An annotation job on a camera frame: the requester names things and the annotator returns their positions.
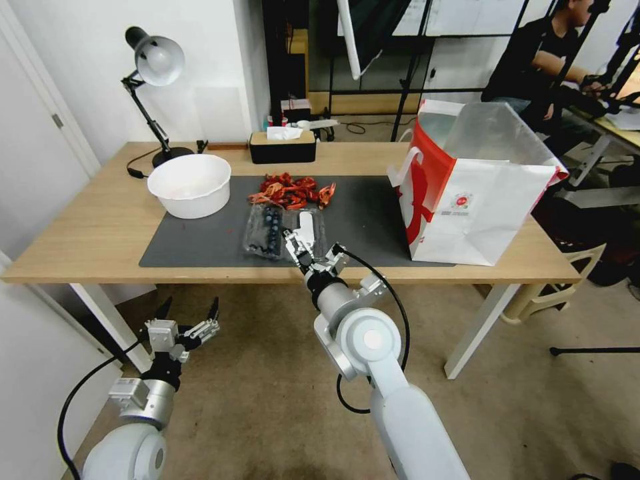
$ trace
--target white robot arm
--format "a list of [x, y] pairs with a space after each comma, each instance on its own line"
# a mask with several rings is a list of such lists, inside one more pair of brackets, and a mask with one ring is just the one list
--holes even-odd
[[[337, 243], [318, 260], [300, 231], [284, 230], [283, 237], [320, 312], [313, 328], [329, 358], [347, 380], [358, 375], [371, 379], [371, 414], [398, 478], [469, 480], [433, 404], [420, 388], [407, 382], [398, 363], [398, 328], [384, 312], [370, 308], [388, 289], [395, 297], [388, 282], [370, 267], [374, 273], [360, 282], [358, 290], [351, 290], [338, 274], [346, 255], [362, 260]], [[166, 317], [166, 312], [147, 323], [152, 366], [140, 378], [122, 378], [112, 387], [109, 396], [120, 406], [120, 417], [127, 424], [93, 448], [84, 464], [83, 480], [160, 477], [166, 460], [161, 432], [180, 386], [181, 365], [190, 350], [218, 332], [217, 316], [216, 299], [208, 320], [187, 331], [180, 332], [173, 321], [158, 319]]]
[[[168, 311], [169, 306], [165, 304], [164, 308]], [[127, 423], [112, 430], [91, 450], [82, 470], [83, 480], [160, 477], [167, 451], [162, 430], [169, 423], [173, 396], [180, 387], [181, 366], [189, 359], [190, 350], [220, 330], [217, 317], [218, 298], [209, 318], [184, 332], [171, 320], [147, 322], [153, 350], [151, 368], [140, 378], [120, 378], [113, 384], [109, 398], [120, 406], [120, 418]]]
[[369, 307], [388, 283], [372, 273], [360, 289], [351, 290], [338, 277], [347, 260], [339, 244], [318, 261], [297, 231], [285, 230], [283, 236], [320, 311], [313, 328], [329, 358], [347, 380], [371, 378], [371, 414], [398, 478], [469, 480], [433, 404], [407, 382], [398, 363], [398, 328]]

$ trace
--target white bowl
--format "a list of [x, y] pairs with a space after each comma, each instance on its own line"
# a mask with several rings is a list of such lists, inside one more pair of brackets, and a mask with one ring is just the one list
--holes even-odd
[[174, 217], [202, 218], [229, 201], [231, 166], [216, 155], [184, 155], [156, 168], [147, 188]]

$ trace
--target lamp shade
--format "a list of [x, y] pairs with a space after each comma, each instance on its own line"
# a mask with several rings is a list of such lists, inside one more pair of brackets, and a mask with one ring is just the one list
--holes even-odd
[[173, 40], [149, 36], [140, 27], [130, 27], [125, 33], [134, 50], [135, 67], [146, 83], [164, 87], [173, 83], [185, 66], [185, 54]]

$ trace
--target gray desk mat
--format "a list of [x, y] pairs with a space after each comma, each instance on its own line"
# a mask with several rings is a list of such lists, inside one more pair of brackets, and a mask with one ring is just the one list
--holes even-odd
[[[395, 190], [386, 177], [315, 177], [318, 185], [336, 182], [323, 211], [327, 245], [339, 241], [375, 267], [450, 267], [448, 263], [412, 261]], [[231, 196], [222, 210], [184, 220], [166, 214], [141, 267], [290, 267], [247, 253], [242, 247], [251, 205], [262, 177], [231, 177]]]

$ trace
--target desk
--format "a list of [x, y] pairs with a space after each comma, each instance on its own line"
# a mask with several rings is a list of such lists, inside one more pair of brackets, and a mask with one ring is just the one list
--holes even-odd
[[[100, 283], [302, 282], [296, 268], [139, 267], [165, 211], [149, 194], [145, 182], [127, 175], [125, 165], [154, 146], [126, 144], [3, 275], [3, 280], [12, 283], [70, 284], [122, 348], [130, 346], [135, 336]], [[402, 163], [406, 151], [407, 146], [400, 143], [320, 143], [316, 162], [278, 165], [254, 165], [246, 150], [224, 151], [221, 156], [231, 164], [234, 175], [283, 170], [292, 175], [384, 175], [389, 164]], [[137, 168], [149, 172], [151, 156], [140, 160]], [[528, 218], [494, 267], [386, 267], [381, 271], [392, 283], [496, 285], [445, 366], [450, 379], [464, 367], [519, 284], [572, 283], [580, 279], [533, 218]], [[348, 267], [341, 277], [356, 283], [366, 274], [365, 268]], [[129, 358], [141, 371], [150, 365], [142, 346], [132, 350]]]
[[[640, 132], [619, 130], [605, 117], [591, 119], [591, 116], [577, 109], [571, 109], [578, 122], [588, 126], [600, 134], [591, 154], [582, 164], [571, 172], [568, 182], [578, 187], [587, 174], [594, 168], [606, 148], [617, 143], [634, 155], [640, 155]], [[580, 208], [612, 207], [614, 205], [634, 205], [640, 203], [640, 187], [615, 187], [606, 189], [562, 189], [555, 194]]]

